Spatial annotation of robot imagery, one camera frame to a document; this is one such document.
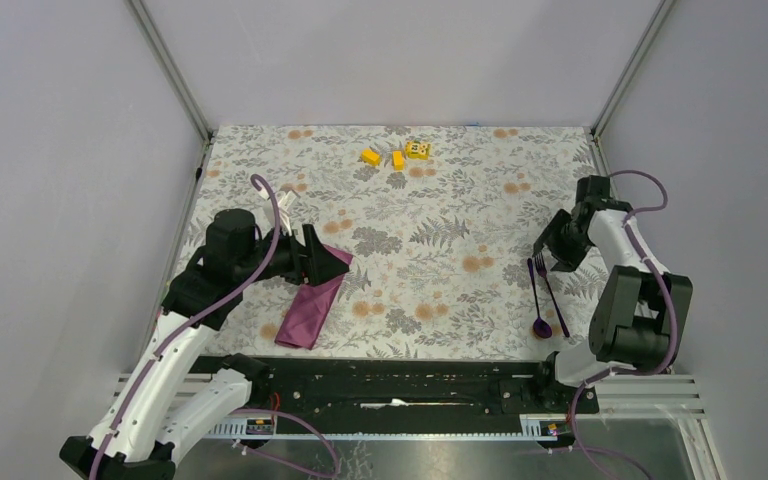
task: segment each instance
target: leaf pattern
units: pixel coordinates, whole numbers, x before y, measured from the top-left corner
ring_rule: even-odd
[[[394,171],[391,152],[410,140],[430,142],[431,158]],[[359,159],[364,148],[381,154],[378,167]],[[250,209],[264,225],[249,182],[258,173],[299,194],[296,228],[313,223],[355,258],[313,350],[274,344],[298,287],[272,279],[246,290],[208,354],[540,360],[586,340],[607,273],[593,249],[577,272],[551,274],[573,338],[537,340],[525,259],[554,213],[572,207],[577,179],[595,172],[581,128],[226,126],[176,269],[220,210]]]

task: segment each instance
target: cable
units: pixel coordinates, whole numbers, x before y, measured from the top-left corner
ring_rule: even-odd
[[[263,410],[263,409],[260,409],[260,408],[241,408],[241,409],[238,409],[238,410],[234,410],[234,413],[244,413],[244,414],[245,413],[256,413],[256,414],[266,414],[266,415],[277,415],[279,417],[283,417],[283,418],[292,420],[292,421],[298,423],[299,425],[305,427],[307,429],[307,431],[309,431],[310,433],[316,435],[316,438],[318,438],[319,441],[322,442],[323,445],[325,445],[325,448],[328,450],[328,454],[331,455],[331,458],[334,460],[334,473],[317,472],[316,470],[311,470],[311,469],[309,469],[307,467],[303,467],[303,466],[301,466],[301,465],[299,465],[297,463],[293,463],[293,462],[291,462],[289,460],[286,460],[284,458],[277,457],[275,455],[272,455],[272,454],[269,454],[269,453],[266,453],[266,452],[261,452],[260,450],[249,449],[247,447],[243,447],[243,454],[245,454],[246,452],[251,452],[251,453],[254,453],[255,455],[258,455],[260,457],[267,458],[269,460],[278,462],[278,463],[280,463],[282,465],[286,465],[286,466],[288,466],[288,467],[290,467],[292,469],[298,470],[298,471],[306,473],[308,475],[313,475],[315,477],[337,478],[340,475],[340,456],[337,455],[337,451],[334,450],[334,446],[331,445],[331,442],[329,442],[325,438],[325,436],[322,435],[319,432],[319,430],[315,429],[313,427],[313,425],[305,422],[304,420],[302,420],[301,418],[299,418],[299,417],[297,417],[297,416],[295,416],[293,414],[285,413],[285,412],[279,412],[277,410]]]
[[[270,187],[269,183],[260,175],[257,175],[257,174],[252,175],[251,183],[252,185],[254,185],[254,188],[257,189],[257,191],[260,191],[262,188],[266,189],[266,193],[269,194],[269,200],[272,202],[272,210],[275,214],[275,234],[272,235],[272,242],[269,244],[269,250],[266,251],[266,256],[263,257],[263,260],[260,262],[260,265],[257,266],[257,269],[239,287],[235,288],[231,293],[229,293],[228,295],[225,295],[213,305],[205,308],[201,312],[190,317],[189,320],[182,323],[178,328],[173,330],[172,333],[170,333],[162,342],[160,342],[160,345],[154,350],[154,358],[148,360],[145,363],[142,370],[140,370],[140,373],[137,375],[136,379],[134,380],[134,383],[131,384],[131,388],[128,389],[128,392],[122,398],[122,403],[119,405],[119,410],[116,412],[116,415],[113,417],[113,420],[110,422],[110,432],[104,435],[104,439],[102,439],[101,445],[99,445],[99,449],[96,452],[95,457],[93,458],[93,463],[92,463],[92,466],[90,467],[89,480],[96,480],[98,478],[98,468],[99,468],[99,465],[101,465],[101,458],[102,456],[104,456],[104,452],[107,450],[107,447],[113,438],[116,428],[119,427],[120,423],[122,423],[122,418],[125,416],[125,412],[127,411],[128,407],[131,405],[131,401],[134,399],[134,396],[137,394],[137,390],[140,388],[140,385],[142,385],[143,381],[145,380],[145,377],[148,375],[148,372],[151,370],[151,368],[154,366],[157,360],[163,356],[163,352],[166,351],[166,348],[169,346],[169,344],[175,341],[178,335],[186,331],[188,328],[200,322],[205,317],[215,312],[217,309],[221,308],[226,303],[230,302],[232,299],[234,299],[234,297],[241,294],[243,290],[248,288],[249,285],[251,285],[252,283],[255,282],[255,280],[257,280],[257,277],[260,276],[260,274],[269,265],[269,262],[272,261],[272,256],[275,254],[275,249],[278,248],[278,237],[280,236],[278,234],[281,232],[281,216],[280,216],[280,210],[278,208],[278,199],[275,197],[275,192],[272,190],[272,187]]]
[[[580,450],[581,450],[581,447],[550,448],[548,450],[533,450],[533,451],[519,452],[519,455],[555,455],[555,454],[563,454],[563,453],[572,453]],[[652,476],[651,473],[649,473],[648,470],[646,470],[646,467],[644,467],[640,462],[638,462],[633,457],[626,455],[622,452],[618,452],[616,450],[611,450],[608,448],[600,448],[600,447],[590,447],[590,451],[593,453],[598,453],[600,455],[605,455],[606,457],[617,457],[620,460],[625,460],[626,462],[630,463],[635,468],[640,470],[644,475],[646,475],[646,478],[648,480],[654,480],[655,478]]]
[[[673,305],[673,298],[670,295],[670,291],[667,288],[667,284],[664,282],[663,277],[661,277],[661,273],[658,271],[658,268],[655,266],[655,263],[649,259],[648,254],[643,249],[643,246],[640,244],[640,240],[634,234],[634,230],[631,228],[631,225],[629,225],[628,223],[628,221],[631,220],[638,213],[657,212],[659,210],[663,210],[667,208],[667,204],[669,203],[669,196],[667,195],[667,189],[664,188],[664,184],[661,183],[661,181],[655,178],[653,175],[650,175],[646,172],[641,172],[640,170],[619,170],[608,175],[608,178],[612,178],[617,175],[639,175],[641,177],[648,178],[658,187],[658,190],[661,191],[661,195],[663,197],[663,201],[658,206],[635,208],[630,212],[628,212],[625,215],[625,218],[623,218],[623,230],[625,231],[626,235],[628,235],[628,239],[631,242],[631,246],[634,248],[634,251],[637,252],[637,255],[640,256],[640,259],[642,260],[643,264],[646,265],[646,268],[648,268],[649,271],[652,273],[652,276],[655,277],[655,282],[658,283],[658,288],[661,291],[661,295],[664,297],[664,303],[666,304],[667,312],[669,313],[669,318],[670,318],[670,340],[669,340],[669,345],[667,347],[667,354],[664,355],[664,359],[661,360],[661,363],[659,363],[658,366],[656,366],[652,370],[647,372],[641,372],[639,370],[630,369],[630,368],[608,367],[606,370],[599,372],[587,378],[586,380],[584,380],[584,382],[575,391],[575,395],[573,395],[572,397],[572,402],[570,402],[569,423],[570,423],[570,427],[572,428],[573,436],[578,441],[578,450],[581,450],[581,452],[584,453],[584,456],[587,457],[588,460],[590,460],[590,463],[592,463],[593,466],[595,466],[600,472],[602,472],[608,478],[611,478],[614,480],[619,480],[619,479],[615,477],[613,474],[611,474],[610,472],[608,472],[607,470],[605,470],[604,468],[602,468],[602,466],[599,465],[598,462],[596,462],[596,459],[594,459],[593,456],[590,455],[591,451],[598,453],[597,450],[595,450],[594,448],[585,447],[584,443],[582,443],[581,439],[579,438],[578,424],[576,422],[576,409],[578,407],[578,400],[579,398],[581,398],[581,394],[584,392],[584,389],[587,388],[587,386],[592,385],[593,383],[598,382],[599,380],[602,380],[611,375],[639,375],[639,376],[658,375],[670,365],[670,362],[672,362],[672,359],[675,356],[676,348],[678,345],[678,320],[676,318],[675,305]],[[643,473],[646,475],[647,478],[653,478],[652,475],[645,468],[643,468],[642,465],[640,465],[636,461],[633,461],[633,459],[631,459],[630,457],[628,458],[622,457],[622,458],[632,462],[636,467],[641,469],[641,471],[643,471]]]

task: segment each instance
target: black fork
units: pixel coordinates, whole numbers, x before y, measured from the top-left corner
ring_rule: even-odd
[[[561,321],[561,330],[564,331],[564,336],[569,338],[569,329],[567,328],[566,322],[564,322],[564,316],[561,315],[561,309],[558,308],[558,302],[555,301],[555,294],[552,293],[552,285],[549,285],[549,279],[547,278],[549,276],[549,271],[546,270],[546,261],[543,259],[543,252],[537,252],[537,255],[534,256],[534,267],[537,268],[537,275],[543,277],[543,280],[546,282],[546,287],[549,288],[549,295],[552,297],[552,303],[555,304],[555,312],[558,314],[558,320]]]

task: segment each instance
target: spoon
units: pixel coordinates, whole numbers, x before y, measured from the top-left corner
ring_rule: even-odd
[[[534,325],[532,325],[531,328],[534,330],[534,334],[538,337],[549,338],[552,336],[552,327],[546,323],[546,320],[543,320],[540,317],[540,304],[537,303],[537,286],[534,284],[534,262],[531,260],[531,257],[528,257],[528,275],[531,276],[531,290],[534,292],[534,307],[537,309],[537,320],[534,321]]]

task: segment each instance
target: gray wall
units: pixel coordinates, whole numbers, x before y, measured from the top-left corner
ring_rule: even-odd
[[[768,2],[679,2],[604,145],[613,170],[645,169],[672,195],[641,225],[696,287],[679,363],[729,478],[768,478]],[[657,199],[643,180],[618,188]]]
[[[146,3],[214,126],[579,126],[658,0]]]
[[[0,1],[0,479],[133,365],[199,148],[124,2]]]

